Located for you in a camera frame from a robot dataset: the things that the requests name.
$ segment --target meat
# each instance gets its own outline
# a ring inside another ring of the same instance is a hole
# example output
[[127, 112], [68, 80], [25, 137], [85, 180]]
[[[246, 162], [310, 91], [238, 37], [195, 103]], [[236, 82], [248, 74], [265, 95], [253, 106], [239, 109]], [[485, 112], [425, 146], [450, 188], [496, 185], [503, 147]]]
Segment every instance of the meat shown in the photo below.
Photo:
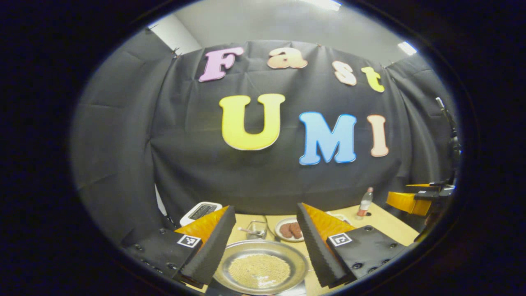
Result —
[[292, 236], [294, 236], [295, 239], [301, 239], [303, 237], [298, 222], [283, 224], [279, 228], [279, 232], [281, 232], [281, 235], [288, 239], [292, 238]]
[[279, 228], [279, 232], [281, 232], [281, 235], [283, 235], [284, 237], [286, 238], [292, 238], [292, 232], [290, 231], [290, 225], [291, 223], [286, 223], [286, 224], [283, 224], [280, 228]]
[[292, 234], [294, 235], [295, 239], [300, 239], [303, 236], [303, 235], [301, 235], [301, 229], [299, 227], [299, 223], [298, 222], [291, 223], [289, 230], [290, 230], [290, 232], [292, 232]]

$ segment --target ceiling light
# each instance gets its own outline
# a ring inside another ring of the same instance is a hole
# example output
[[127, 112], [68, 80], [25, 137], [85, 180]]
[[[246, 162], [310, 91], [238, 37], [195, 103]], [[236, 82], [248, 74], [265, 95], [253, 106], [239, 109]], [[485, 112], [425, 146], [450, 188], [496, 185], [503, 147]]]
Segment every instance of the ceiling light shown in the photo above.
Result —
[[409, 45], [409, 43], [405, 41], [402, 43], [399, 43], [398, 47], [401, 48], [403, 52], [407, 53], [407, 55], [413, 55], [417, 53], [417, 50], [415, 50], [414, 47], [412, 47], [411, 45]]
[[321, 8], [330, 9], [333, 11], [338, 11], [340, 9], [341, 3], [332, 0], [302, 0], [303, 2], [308, 2], [314, 4]]

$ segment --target silver plate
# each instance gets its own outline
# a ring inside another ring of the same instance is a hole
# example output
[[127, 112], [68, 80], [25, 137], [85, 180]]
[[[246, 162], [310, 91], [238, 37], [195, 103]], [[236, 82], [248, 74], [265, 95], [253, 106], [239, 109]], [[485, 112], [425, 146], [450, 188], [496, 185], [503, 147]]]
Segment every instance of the silver plate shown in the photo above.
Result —
[[[268, 254], [276, 256], [290, 266], [289, 277], [279, 285], [254, 289], [236, 282], [228, 272], [233, 260], [252, 254]], [[214, 279], [223, 286], [239, 293], [251, 295], [277, 294], [293, 288], [301, 283], [307, 275], [307, 260], [298, 250], [279, 242], [264, 240], [247, 240], [230, 244], [226, 247], [219, 267], [214, 274]]]

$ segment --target spoon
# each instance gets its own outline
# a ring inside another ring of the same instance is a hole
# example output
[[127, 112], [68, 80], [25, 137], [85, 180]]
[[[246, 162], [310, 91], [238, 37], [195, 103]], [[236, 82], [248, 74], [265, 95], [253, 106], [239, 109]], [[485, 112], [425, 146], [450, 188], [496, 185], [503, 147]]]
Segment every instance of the spoon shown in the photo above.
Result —
[[244, 229], [242, 227], [238, 227], [237, 230], [245, 231], [250, 234], [257, 235], [257, 236], [263, 236], [263, 231], [252, 231], [252, 230]]

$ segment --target screw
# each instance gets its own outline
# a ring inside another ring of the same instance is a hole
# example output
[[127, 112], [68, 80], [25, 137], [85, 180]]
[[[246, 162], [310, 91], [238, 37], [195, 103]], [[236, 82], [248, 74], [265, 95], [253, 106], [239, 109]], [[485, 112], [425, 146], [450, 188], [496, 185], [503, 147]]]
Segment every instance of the screw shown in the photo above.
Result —
[[166, 263], [166, 266], [168, 266], [168, 268], [173, 269], [173, 270], [177, 269], [177, 266], [175, 266], [175, 264], [170, 263], [170, 262]]

